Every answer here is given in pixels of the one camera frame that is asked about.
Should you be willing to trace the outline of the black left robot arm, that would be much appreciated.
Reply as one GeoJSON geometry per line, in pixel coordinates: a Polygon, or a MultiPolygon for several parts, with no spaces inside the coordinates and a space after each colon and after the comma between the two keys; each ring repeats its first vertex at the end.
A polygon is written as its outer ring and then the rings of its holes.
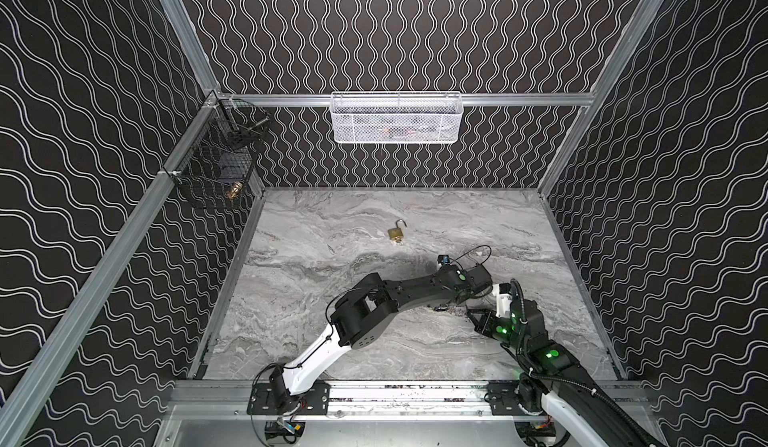
{"type": "Polygon", "coordinates": [[[442,264],[430,275],[409,280],[385,280],[376,272],[366,275],[327,306],[319,337],[298,357],[274,368],[269,383],[276,412],[295,411],[328,367],[380,338],[398,314],[461,305],[492,285],[491,274],[480,264],[469,269],[442,264]]]}

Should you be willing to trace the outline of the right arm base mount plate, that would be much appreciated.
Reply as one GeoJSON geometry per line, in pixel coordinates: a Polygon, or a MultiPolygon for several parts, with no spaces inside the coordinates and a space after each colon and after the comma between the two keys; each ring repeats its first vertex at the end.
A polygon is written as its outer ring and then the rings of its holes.
{"type": "Polygon", "coordinates": [[[543,413],[541,392],[527,381],[490,381],[484,401],[491,407],[493,416],[538,416],[543,413]]]}

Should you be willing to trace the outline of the small brass padlock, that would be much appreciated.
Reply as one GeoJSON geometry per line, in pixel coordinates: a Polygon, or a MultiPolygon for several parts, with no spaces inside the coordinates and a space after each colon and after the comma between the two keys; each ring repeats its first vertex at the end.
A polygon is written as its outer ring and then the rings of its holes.
{"type": "Polygon", "coordinates": [[[390,241],[399,244],[404,240],[403,229],[407,226],[407,222],[404,219],[397,219],[395,225],[387,230],[387,235],[390,241]]]}

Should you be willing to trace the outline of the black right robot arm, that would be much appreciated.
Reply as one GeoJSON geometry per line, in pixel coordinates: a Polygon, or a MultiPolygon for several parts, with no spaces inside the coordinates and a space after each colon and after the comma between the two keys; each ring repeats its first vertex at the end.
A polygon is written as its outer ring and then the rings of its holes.
{"type": "Polygon", "coordinates": [[[661,446],[592,379],[564,345],[550,338],[537,303],[530,300],[502,316],[469,309],[474,330],[498,341],[521,369],[517,403],[545,414],[581,446],[661,446]]]}

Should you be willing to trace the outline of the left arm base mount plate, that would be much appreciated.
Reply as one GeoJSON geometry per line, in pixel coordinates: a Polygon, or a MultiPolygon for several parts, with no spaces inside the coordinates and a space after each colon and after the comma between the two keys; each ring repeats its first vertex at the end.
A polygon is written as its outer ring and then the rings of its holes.
{"type": "Polygon", "coordinates": [[[251,388],[247,414],[250,416],[325,415],[328,411],[330,385],[316,382],[307,392],[293,395],[285,387],[257,383],[251,388]]]}

